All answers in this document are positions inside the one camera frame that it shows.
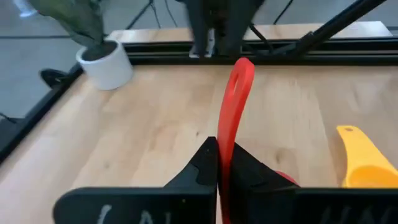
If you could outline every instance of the white plant pot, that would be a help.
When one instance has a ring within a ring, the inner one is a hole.
[[[86,47],[80,49],[76,59],[84,69],[94,86],[100,90],[113,90],[126,84],[132,77],[132,65],[121,43],[107,40],[117,44],[116,48],[108,55],[98,60],[85,60]]]

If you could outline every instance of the gray floor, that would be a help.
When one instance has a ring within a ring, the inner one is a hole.
[[[183,4],[168,0],[179,27],[188,27]],[[147,0],[103,0],[106,33],[125,28],[147,3]],[[271,24],[288,0],[266,0],[257,12],[255,24]],[[325,22],[354,0],[294,0],[279,23]],[[164,0],[155,0],[162,28],[174,27]],[[388,0],[362,21],[382,21],[398,26],[398,0]],[[154,12],[148,8],[132,29],[157,28]],[[43,68],[67,71],[75,63],[79,45],[69,39],[4,39],[3,37],[34,37],[66,35],[51,18],[32,16],[19,18],[19,10],[11,0],[0,1],[0,112],[22,118],[49,91],[39,79]]]

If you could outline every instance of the black object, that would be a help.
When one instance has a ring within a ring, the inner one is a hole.
[[[55,204],[56,224],[215,223],[218,145],[209,137],[185,168],[159,188],[83,188]]]
[[[285,6],[284,10],[282,10],[282,12],[280,12],[280,14],[276,17],[275,21],[274,21],[274,25],[276,25],[279,21],[279,19],[285,14],[286,10],[290,7],[290,5],[293,3],[293,0],[289,0],[289,2],[287,3],[287,5]]]
[[[321,28],[309,32],[291,45],[276,50],[275,54],[296,57],[304,55],[385,1],[357,0]],[[264,0],[185,0],[199,56],[205,55],[210,28],[215,30],[215,55],[239,55],[243,36],[263,2]],[[291,3],[288,3],[281,15]]]
[[[294,45],[294,40],[269,40],[274,51]],[[255,65],[397,65],[398,38],[333,39],[320,44],[306,55],[267,54],[269,46],[260,40],[245,41],[241,57]],[[131,63],[135,65],[232,65],[236,57],[214,55],[212,58],[190,58],[193,42],[156,42],[125,44]]]
[[[50,88],[54,88],[56,85],[61,85],[68,78],[68,74],[66,72],[56,69],[43,69],[39,73],[42,80]]]
[[[55,223],[214,224],[219,158],[209,137],[165,187],[72,190],[55,204]],[[398,190],[300,188],[235,144],[229,209],[232,224],[395,224]]]

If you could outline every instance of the black metal frame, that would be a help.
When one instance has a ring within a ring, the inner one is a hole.
[[[310,32],[301,39],[270,40],[269,43],[274,49],[272,54],[270,54],[269,46],[264,44],[263,41],[245,41],[240,56],[249,58],[256,65],[398,65],[398,38],[332,39],[324,41],[385,0],[361,1],[362,4],[354,3],[340,13],[337,18],[333,18],[315,32]],[[144,7],[138,17],[143,14],[148,5]],[[236,58],[217,55],[212,58],[190,58],[189,51],[192,46],[192,41],[124,44],[129,59],[134,65],[223,65],[233,64],[236,61]],[[76,64],[70,70],[68,78],[55,85],[30,111],[23,122],[18,124],[17,131],[0,151],[0,162],[28,135],[29,131],[82,73],[81,67]]]

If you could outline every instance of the black metal stand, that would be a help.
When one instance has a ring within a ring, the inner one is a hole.
[[[333,37],[339,31],[372,11],[375,7],[378,7],[378,5],[385,1],[386,0],[357,0],[315,32],[309,32],[296,44],[288,46],[286,51],[284,51],[284,49],[280,49],[278,51],[279,53],[287,53],[297,56],[303,55],[310,50],[315,49],[322,42]]]

